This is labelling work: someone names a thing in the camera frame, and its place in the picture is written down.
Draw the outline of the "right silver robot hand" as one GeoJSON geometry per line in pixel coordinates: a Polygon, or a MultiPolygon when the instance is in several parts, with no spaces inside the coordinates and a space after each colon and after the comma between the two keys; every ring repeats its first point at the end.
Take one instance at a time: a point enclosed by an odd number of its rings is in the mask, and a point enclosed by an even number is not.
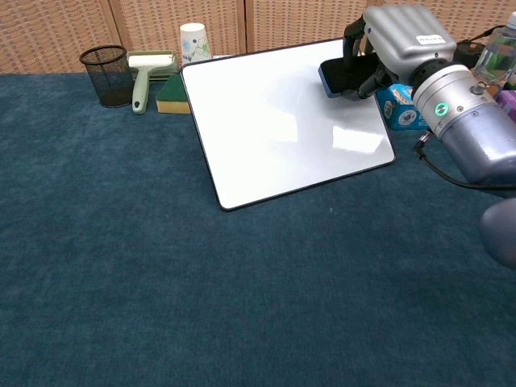
{"type": "Polygon", "coordinates": [[[357,47],[366,39],[372,48],[362,59],[376,66],[353,89],[366,99],[377,90],[399,83],[417,90],[434,72],[453,60],[456,42],[424,6],[397,4],[368,7],[343,33],[343,69],[359,68],[357,47]]]}

